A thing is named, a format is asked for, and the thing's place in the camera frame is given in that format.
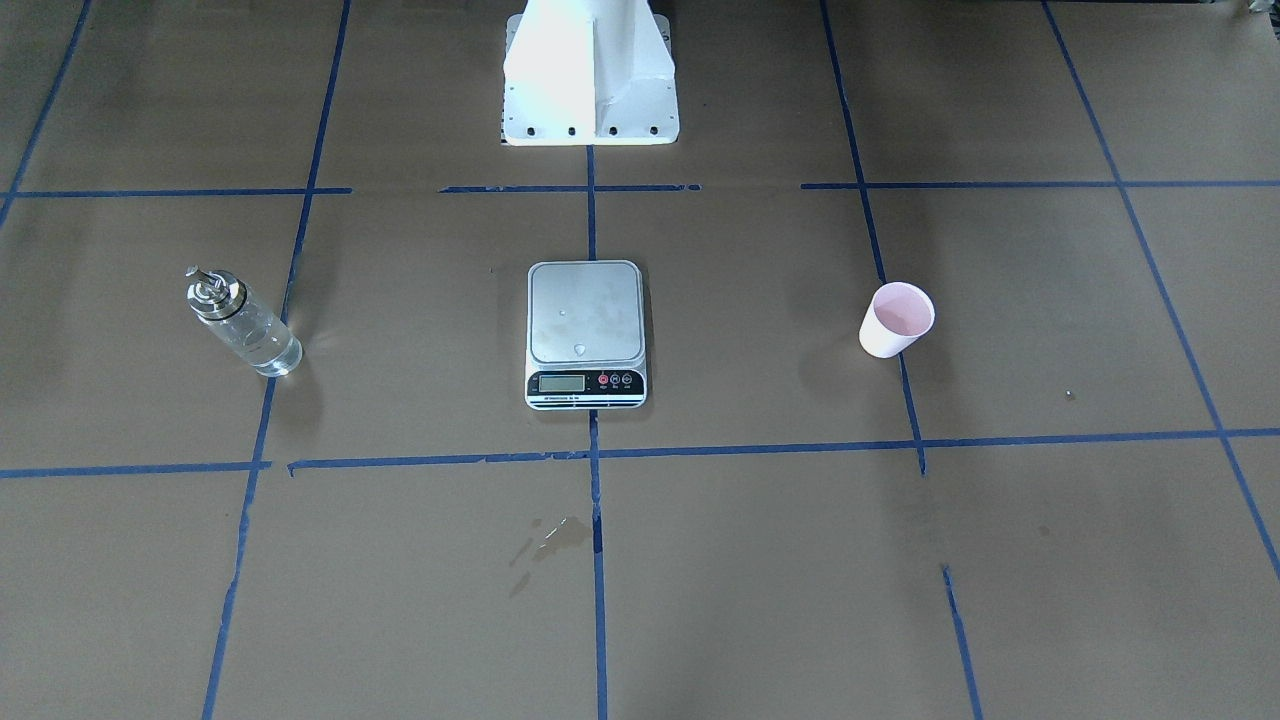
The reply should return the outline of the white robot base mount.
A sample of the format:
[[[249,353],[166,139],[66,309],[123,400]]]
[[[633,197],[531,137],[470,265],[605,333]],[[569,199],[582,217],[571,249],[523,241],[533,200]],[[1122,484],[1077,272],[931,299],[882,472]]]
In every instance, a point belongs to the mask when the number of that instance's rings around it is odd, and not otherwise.
[[[671,23],[648,1],[529,1],[506,22],[509,146],[654,146],[680,137]]]

